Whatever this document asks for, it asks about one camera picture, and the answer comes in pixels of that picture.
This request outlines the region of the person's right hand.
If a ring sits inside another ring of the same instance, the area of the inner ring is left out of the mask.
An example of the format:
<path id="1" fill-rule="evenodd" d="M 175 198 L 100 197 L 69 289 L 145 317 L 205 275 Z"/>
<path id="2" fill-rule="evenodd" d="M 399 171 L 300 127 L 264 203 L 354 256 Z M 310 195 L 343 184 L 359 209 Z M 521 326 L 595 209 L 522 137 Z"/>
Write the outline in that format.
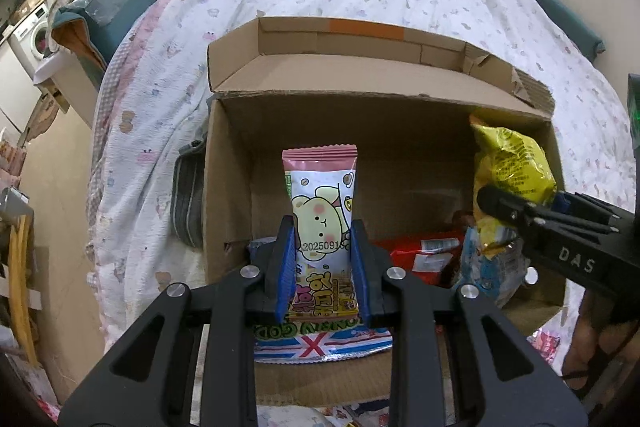
<path id="1" fill-rule="evenodd" d="M 575 391 L 587 387 L 589 364 L 598 349 L 622 363 L 620 375 L 608 391 L 609 395 L 623 386 L 639 360 L 639 321 L 615 322 L 604 317 L 605 311 L 613 311 L 608 299 L 585 291 L 570 349 L 562 365 L 562 375 Z"/>

